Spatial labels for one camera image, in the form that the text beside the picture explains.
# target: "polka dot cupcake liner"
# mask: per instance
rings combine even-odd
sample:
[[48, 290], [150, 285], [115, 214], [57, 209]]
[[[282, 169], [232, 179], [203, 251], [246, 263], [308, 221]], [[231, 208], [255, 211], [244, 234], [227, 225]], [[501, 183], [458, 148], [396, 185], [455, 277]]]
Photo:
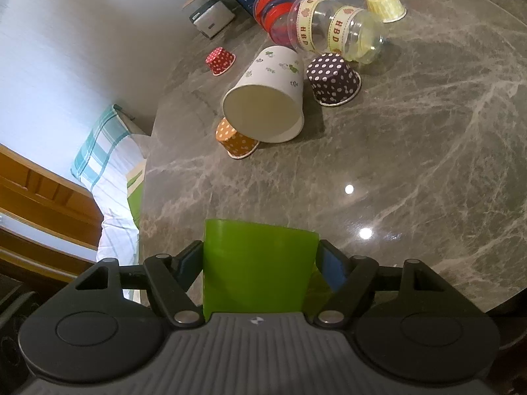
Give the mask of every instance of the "polka dot cupcake liner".
[[233, 66], [235, 60], [236, 55], [231, 54], [222, 47], [217, 47], [210, 52], [205, 62], [214, 76], [220, 76]]
[[360, 91], [360, 75], [338, 54], [323, 54], [307, 67], [307, 78], [315, 101], [337, 107], [351, 101]]
[[260, 144], [260, 141], [237, 132], [225, 117], [216, 129], [216, 141], [227, 150], [233, 159], [243, 159], [251, 155]]

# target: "gray marble surface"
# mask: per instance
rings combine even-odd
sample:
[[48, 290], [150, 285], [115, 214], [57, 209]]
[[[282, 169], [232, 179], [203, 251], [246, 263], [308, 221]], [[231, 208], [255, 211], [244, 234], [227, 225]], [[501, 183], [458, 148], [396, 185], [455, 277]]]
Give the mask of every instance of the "gray marble surface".
[[[527, 287], [527, 27], [489, 0], [404, 2], [354, 100], [320, 107], [305, 83], [301, 134], [241, 161], [214, 139], [221, 98], [271, 42], [239, 13], [191, 43], [154, 125], [141, 256], [221, 217], [315, 230], [381, 265], [420, 258], [482, 310]], [[217, 46], [236, 62], [213, 77]]]

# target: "green cup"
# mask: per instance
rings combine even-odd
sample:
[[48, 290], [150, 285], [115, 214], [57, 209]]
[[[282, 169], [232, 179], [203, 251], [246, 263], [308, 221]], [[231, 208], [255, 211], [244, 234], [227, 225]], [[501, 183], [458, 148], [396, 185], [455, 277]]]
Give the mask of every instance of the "green cup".
[[299, 312], [319, 235], [306, 230], [207, 220], [204, 315], [213, 312]]

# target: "metal screw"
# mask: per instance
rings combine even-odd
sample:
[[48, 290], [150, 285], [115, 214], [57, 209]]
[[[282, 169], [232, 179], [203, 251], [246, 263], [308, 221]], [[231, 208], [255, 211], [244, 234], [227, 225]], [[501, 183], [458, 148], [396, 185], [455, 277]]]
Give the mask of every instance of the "metal screw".
[[174, 315], [174, 319], [180, 324], [194, 324], [199, 321], [200, 315], [193, 310], [182, 310]]
[[338, 324], [344, 320], [344, 315], [338, 310], [325, 310], [318, 314], [318, 319], [325, 324]]

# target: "white paper cup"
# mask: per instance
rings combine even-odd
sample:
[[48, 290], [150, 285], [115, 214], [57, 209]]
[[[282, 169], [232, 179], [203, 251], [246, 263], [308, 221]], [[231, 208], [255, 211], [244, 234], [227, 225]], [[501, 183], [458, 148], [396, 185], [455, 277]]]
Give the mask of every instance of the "white paper cup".
[[241, 134], [266, 143], [283, 143], [304, 126], [304, 64], [287, 47], [262, 50], [238, 83], [223, 97], [223, 114]]

